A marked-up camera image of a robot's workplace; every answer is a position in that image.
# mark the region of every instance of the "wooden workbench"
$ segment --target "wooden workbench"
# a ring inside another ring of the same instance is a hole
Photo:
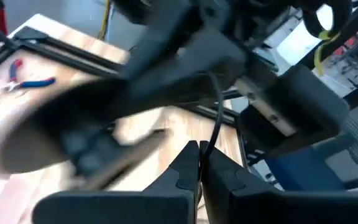
[[[24,25],[109,60],[122,62],[127,55],[121,49],[41,15],[35,15]],[[56,84],[48,88],[18,91],[7,95],[2,86],[6,84],[9,64],[18,57],[24,61],[22,76],[28,79],[55,76]],[[90,78],[91,76],[81,71],[28,52],[17,52],[12,55],[0,66],[0,142],[32,106],[47,100],[51,94],[58,94]],[[150,131],[161,114],[163,119],[157,126],[170,128],[171,137],[111,190],[143,190],[168,167],[189,140],[209,140],[213,122],[178,108],[157,108],[125,118],[121,121],[122,126],[118,135],[123,141],[135,141]],[[223,126],[216,147],[242,164],[234,129]],[[31,223],[31,211],[36,202],[50,193],[66,188],[65,177],[70,172],[70,165],[61,163],[25,174],[0,174],[0,223]],[[199,211],[198,218],[200,223],[205,221],[204,209]]]

